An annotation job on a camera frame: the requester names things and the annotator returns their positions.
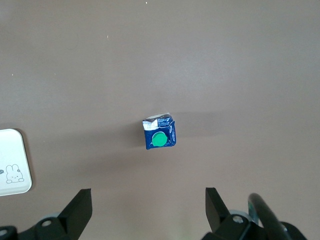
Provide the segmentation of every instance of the blue juice box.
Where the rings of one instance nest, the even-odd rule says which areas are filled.
[[[142,121],[147,150],[176,145],[175,121],[170,113],[147,117]]]

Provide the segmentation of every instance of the bunny drawing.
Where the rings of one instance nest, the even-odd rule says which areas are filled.
[[[7,184],[24,181],[23,175],[17,164],[14,164],[12,166],[11,165],[6,166],[6,173],[7,173],[6,174]]]

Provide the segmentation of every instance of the black cable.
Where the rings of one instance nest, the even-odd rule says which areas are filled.
[[[261,196],[256,193],[250,194],[248,204],[249,215],[256,224],[261,220],[269,240],[292,240]]]

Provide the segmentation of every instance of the screw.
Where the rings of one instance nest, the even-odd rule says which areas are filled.
[[[286,228],[285,225],[282,224],[282,227],[283,227],[283,230],[284,230],[285,232],[288,232],[288,229]]]
[[[242,219],[242,217],[240,217],[240,216],[238,216],[238,215],[234,216],[232,219],[233,219],[233,221],[234,221],[235,223],[237,223],[237,224],[242,224],[242,223],[244,222],[244,220]]]
[[[7,233],[8,233],[7,229],[0,230],[0,237],[6,235]]]
[[[44,221],[44,222],[41,224],[41,226],[42,226],[42,227],[47,227],[47,226],[49,226],[51,223],[52,223],[51,220],[47,220],[47,221]]]

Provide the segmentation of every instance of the green circle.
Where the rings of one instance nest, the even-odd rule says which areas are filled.
[[[155,147],[163,147],[167,140],[168,138],[163,131],[159,131],[152,136],[152,144]]]

